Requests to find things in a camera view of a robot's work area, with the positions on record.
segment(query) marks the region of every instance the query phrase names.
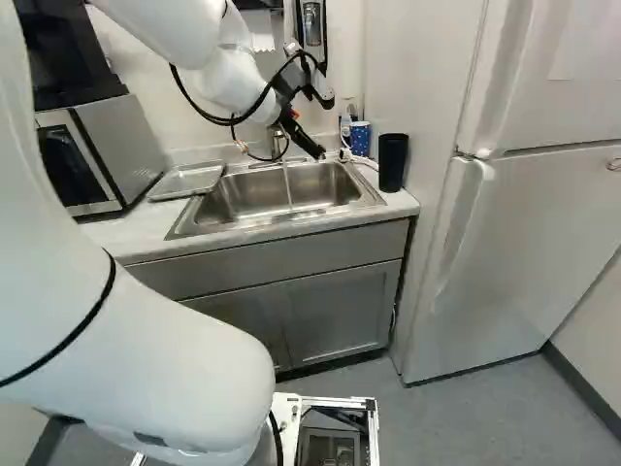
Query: countertop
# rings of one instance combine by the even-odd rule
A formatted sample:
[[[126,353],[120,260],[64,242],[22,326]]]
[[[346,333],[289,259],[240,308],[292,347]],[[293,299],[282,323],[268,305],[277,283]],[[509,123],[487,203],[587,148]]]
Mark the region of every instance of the countertop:
[[[420,205],[407,191],[402,189],[395,193],[381,192],[378,188],[378,174],[373,168],[361,164],[356,164],[355,168],[382,197],[386,203],[385,206],[360,209],[346,216],[319,216],[245,230],[229,230],[165,241],[166,234],[189,199],[159,203],[143,200],[124,217],[83,223],[81,228],[118,262],[130,265],[418,214]]]

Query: gray floor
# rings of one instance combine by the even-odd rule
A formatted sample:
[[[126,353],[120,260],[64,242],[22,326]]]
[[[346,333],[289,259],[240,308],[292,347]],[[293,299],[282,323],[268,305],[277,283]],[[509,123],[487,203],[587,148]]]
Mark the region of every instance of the gray floor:
[[[541,356],[408,389],[380,359],[278,391],[377,398],[382,466],[621,464],[621,444]]]

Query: stainless steel sink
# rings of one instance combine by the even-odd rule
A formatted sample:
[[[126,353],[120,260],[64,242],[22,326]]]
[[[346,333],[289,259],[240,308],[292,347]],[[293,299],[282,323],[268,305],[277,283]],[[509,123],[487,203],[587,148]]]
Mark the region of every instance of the stainless steel sink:
[[[227,167],[214,189],[193,197],[167,240],[384,205],[350,164],[338,161]]]

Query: cabinet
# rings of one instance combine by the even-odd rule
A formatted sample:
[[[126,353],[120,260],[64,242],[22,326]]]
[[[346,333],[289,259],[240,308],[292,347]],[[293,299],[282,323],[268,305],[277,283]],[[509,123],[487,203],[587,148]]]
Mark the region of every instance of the cabinet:
[[[253,335],[277,371],[388,345],[409,219],[130,264],[188,308]]]
[[[180,303],[255,337],[270,352],[277,372],[291,367],[279,318],[286,304],[278,284],[187,299]]]
[[[181,303],[260,340],[277,371],[388,344],[401,260]]]
[[[292,280],[285,334],[300,367],[388,345],[401,261]]]

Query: microwave door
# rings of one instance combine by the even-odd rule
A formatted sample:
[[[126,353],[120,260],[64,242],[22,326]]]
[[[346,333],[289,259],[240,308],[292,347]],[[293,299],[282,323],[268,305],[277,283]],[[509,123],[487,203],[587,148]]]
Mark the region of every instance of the microwave door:
[[[64,125],[40,128],[39,145],[44,166],[62,204],[73,216],[120,208],[114,194],[87,162]]]

